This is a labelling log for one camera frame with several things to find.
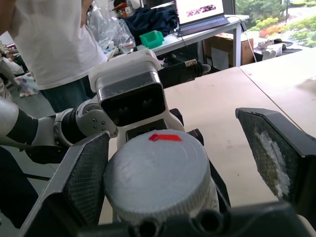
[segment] window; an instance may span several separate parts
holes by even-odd
[[[236,14],[249,15],[248,31],[316,47],[316,0],[236,0]]]

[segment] black mesh surface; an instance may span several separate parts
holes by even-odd
[[[86,142],[63,193],[86,224],[98,224],[104,200],[103,173],[108,163],[109,136]]]
[[[275,196],[279,199],[291,201],[298,172],[299,158],[301,157],[262,117],[239,112],[238,119],[251,147],[261,177]],[[262,134],[268,137],[271,143],[277,144],[285,161],[285,166],[280,163],[279,166],[289,177],[290,186],[289,192],[287,194],[282,193],[282,197],[279,196],[279,190],[276,187],[276,183],[279,182],[279,170],[275,160],[267,153],[258,137],[258,135]]]

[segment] laptop screen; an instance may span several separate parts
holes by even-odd
[[[176,0],[180,24],[224,14],[222,0]]]

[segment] laptop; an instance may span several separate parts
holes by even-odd
[[[222,0],[175,0],[179,19],[178,36],[228,24]]]

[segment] white residue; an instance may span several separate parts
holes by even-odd
[[[276,173],[278,179],[275,180],[275,187],[278,191],[278,198],[282,198],[283,195],[288,195],[289,193],[290,179],[286,173],[285,161],[281,150],[277,143],[272,141],[266,131],[262,132],[261,134],[255,131],[255,136],[259,138],[267,155],[276,164]]]

